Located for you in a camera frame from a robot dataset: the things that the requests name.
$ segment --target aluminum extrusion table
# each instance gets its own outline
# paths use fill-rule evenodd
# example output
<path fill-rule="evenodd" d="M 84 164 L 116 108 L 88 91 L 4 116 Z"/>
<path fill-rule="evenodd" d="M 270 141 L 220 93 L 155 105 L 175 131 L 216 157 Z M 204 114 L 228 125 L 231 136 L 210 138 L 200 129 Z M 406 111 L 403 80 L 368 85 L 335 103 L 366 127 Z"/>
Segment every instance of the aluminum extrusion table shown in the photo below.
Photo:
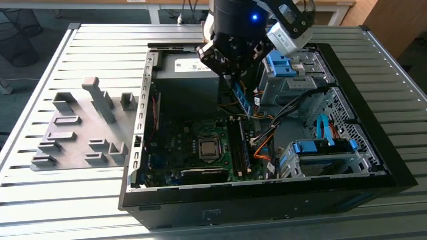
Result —
<path fill-rule="evenodd" d="M 123 168 L 34 172 L 35 150 L 59 91 L 100 78 L 110 96 L 140 94 L 147 44 L 203 39 L 199 26 L 83 24 L 70 29 L 0 154 L 0 236 L 7 239 L 426 239 L 427 97 L 359 27 L 315 27 L 331 44 L 419 186 L 352 211 L 287 220 L 150 232 L 118 210 Z"/>

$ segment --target orange wire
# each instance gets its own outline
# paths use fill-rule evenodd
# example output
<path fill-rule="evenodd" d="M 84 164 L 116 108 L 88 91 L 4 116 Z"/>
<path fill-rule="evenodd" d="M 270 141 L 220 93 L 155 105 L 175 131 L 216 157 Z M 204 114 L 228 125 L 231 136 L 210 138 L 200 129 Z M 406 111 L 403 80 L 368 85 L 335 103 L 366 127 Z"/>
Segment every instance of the orange wire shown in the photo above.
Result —
<path fill-rule="evenodd" d="M 267 156 L 264 156 L 264 155 L 259 155 L 259 156 L 256 156 L 255 158 L 256 158 L 256 159 L 266 159 L 266 160 L 268 160 L 268 161 L 271 160 L 270 157 L 267 157 Z"/>
<path fill-rule="evenodd" d="M 262 145 L 260 145 L 259 149 L 256 150 L 256 152 L 255 152 L 255 154 L 254 154 L 254 157 L 255 157 L 255 158 L 258 157 L 258 155 L 259 155 L 259 153 L 260 153 L 260 151 L 262 151 L 263 147 L 264 147 L 264 146 L 266 146 L 266 144 L 268 143 L 270 139 L 272 139 L 272 137 L 274 137 L 274 134 L 271 134 L 271 135 L 270 135 L 270 137 L 266 139 L 266 141 L 262 143 Z"/>

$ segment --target desk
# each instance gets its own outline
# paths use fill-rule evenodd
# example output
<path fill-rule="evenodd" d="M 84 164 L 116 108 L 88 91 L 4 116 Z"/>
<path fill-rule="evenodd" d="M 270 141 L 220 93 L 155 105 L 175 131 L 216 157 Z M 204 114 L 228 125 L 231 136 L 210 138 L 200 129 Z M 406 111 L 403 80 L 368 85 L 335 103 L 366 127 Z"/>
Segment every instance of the desk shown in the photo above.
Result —
<path fill-rule="evenodd" d="M 208 10 L 208 0 L 200 0 L 198 10 Z M 316 11 L 334 13 L 328 21 L 330 26 L 339 26 L 346 14 L 356 4 L 356 0 L 316 0 Z M 127 10 L 148 10 L 151 24 L 160 24 L 160 10 L 180 10 L 183 8 L 183 0 L 0 0 L 4 9 L 127 9 Z"/>
<path fill-rule="evenodd" d="M 147 44 L 202 42 L 199 26 L 84 24 L 68 30 L 0 154 L 0 237 L 31 239 L 404 239 L 427 237 L 427 97 L 368 31 L 314 27 L 331 44 L 419 186 L 352 211 L 150 232 L 118 210 L 123 168 L 34 172 L 58 92 L 99 76 L 111 97 L 140 94 Z"/>

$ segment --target label sticker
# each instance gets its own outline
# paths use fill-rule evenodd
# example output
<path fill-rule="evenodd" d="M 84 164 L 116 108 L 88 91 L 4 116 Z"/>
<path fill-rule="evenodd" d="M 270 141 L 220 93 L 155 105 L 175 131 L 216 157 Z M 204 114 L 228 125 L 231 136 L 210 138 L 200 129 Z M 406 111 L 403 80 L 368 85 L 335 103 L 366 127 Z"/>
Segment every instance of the label sticker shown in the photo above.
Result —
<path fill-rule="evenodd" d="M 262 105 L 262 100 L 258 97 L 254 98 L 254 101 L 256 106 Z"/>
<path fill-rule="evenodd" d="M 272 174 L 275 174 L 276 168 L 275 168 L 275 166 L 272 165 L 271 162 L 268 163 L 267 168 L 268 168 L 270 172 L 271 172 Z"/>
<path fill-rule="evenodd" d="M 202 63 L 200 59 L 176 59 L 175 61 L 175 72 L 190 73 L 190 72 L 212 72 L 212 70 Z"/>
<path fill-rule="evenodd" d="M 295 64 L 292 65 L 292 69 L 298 70 L 298 69 L 304 69 L 303 64 Z"/>

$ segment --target yellow wire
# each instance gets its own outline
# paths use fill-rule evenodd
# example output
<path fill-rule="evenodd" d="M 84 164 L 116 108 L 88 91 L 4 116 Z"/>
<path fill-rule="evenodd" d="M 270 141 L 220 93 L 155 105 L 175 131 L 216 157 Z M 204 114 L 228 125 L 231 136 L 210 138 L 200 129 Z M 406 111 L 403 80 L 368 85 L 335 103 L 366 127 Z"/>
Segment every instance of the yellow wire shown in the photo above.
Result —
<path fill-rule="evenodd" d="M 247 95 L 247 87 L 243 83 L 243 81 L 240 80 L 240 84 L 242 84 L 242 87 L 243 87 L 243 94 Z"/>

